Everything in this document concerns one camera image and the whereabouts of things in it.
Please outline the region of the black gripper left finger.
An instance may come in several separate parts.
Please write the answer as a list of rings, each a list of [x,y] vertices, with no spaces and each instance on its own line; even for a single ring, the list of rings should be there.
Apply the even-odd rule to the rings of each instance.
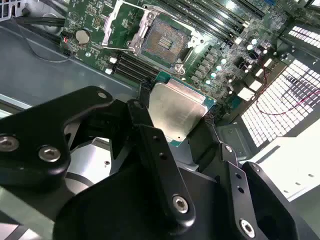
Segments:
[[[121,165],[70,200],[61,214],[91,224],[112,213],[151,217],[153,225],[188,229],[196,210],[163,132],[138,100],[122,102],[88,86],[8,116],[0,122],[0,185],[26,204],[62,186],[71,151],[94,138],[111,141]]]

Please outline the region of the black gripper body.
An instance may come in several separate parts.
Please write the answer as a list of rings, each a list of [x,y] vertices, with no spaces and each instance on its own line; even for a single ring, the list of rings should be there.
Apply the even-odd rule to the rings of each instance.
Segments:
[[[196,210],[194,224],[171,234],[150,177],[127,166],[70,199],[56,218],[55,240],[231,240],[226,205],[215,180],[181,169]]]

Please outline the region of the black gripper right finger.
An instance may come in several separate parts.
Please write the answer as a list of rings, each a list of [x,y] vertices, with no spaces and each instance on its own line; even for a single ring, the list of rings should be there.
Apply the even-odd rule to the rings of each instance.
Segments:
[[[252,163],[239,166],[234,150],[223,143],[210,121],[202,118],[188,134],[199,194],[196,218],[209,227],[201,235],[214,240],[296,240],[298,226],[289,202],[264,171]]]

